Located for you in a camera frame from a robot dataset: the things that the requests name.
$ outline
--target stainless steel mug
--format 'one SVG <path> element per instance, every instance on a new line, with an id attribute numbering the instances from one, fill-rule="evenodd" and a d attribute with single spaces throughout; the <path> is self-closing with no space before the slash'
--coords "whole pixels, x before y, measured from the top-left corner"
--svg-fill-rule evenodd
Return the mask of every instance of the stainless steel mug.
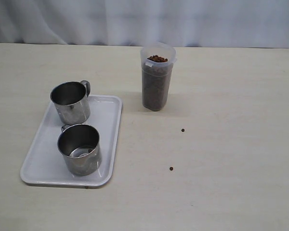
<path id="1" fill-rule="evenodd" d="M 68 170 L 78 176 L 86 176 L 98 169 L 102 162 L 98 131 L 85 124 L 62 127 L 58 149 Z"/>
<path id="2" fill-rule="evenodd" d="M 52 90 L 50 99 L 63 123 L 81 124 L 90 116 L 89 94 L 90 83 L 88 81 L 66 82 Z"/>

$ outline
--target fabric backdrop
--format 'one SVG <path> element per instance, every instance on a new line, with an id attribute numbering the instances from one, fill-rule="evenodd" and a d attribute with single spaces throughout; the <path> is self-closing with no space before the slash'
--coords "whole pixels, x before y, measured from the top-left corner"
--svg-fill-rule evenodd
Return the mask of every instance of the fabric backdrop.
<path id="1" fill-rule="evenodd" d="M 0 0 L 0 42 L 289 48 L 289 0 Z"/>

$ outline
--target white table surface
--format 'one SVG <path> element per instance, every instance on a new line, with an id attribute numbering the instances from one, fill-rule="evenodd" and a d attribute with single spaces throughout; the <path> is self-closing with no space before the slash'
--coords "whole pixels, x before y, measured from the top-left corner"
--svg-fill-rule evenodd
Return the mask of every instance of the white table surface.
<path id="1" fill-rule="evenodd" d="M 160 112 L 139 50 L 0 44 L 0 231 L 289 231 L 289 50 L 177 48 Z M 24 184 L 50 91 L 83 79 L 123 100 L 112 179 Z"/>

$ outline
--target clear plastic container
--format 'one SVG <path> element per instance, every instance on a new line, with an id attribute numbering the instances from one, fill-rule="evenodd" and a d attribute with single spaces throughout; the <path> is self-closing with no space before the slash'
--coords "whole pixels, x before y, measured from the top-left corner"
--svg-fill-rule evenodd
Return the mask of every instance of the clear plastic container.
<path id="1" fill-rule="evenodd" d="M 165 63 L 148 60 L 150 56 L 158 55 L 168 59 Z M 173 64 L 176 61 L 176 51 L 164 43 L 154 43 L 143 47 L 140 51 L 142 67 L 143 106 L 152 110 L 161 110 L 168 97 L 168 90 Z"/>

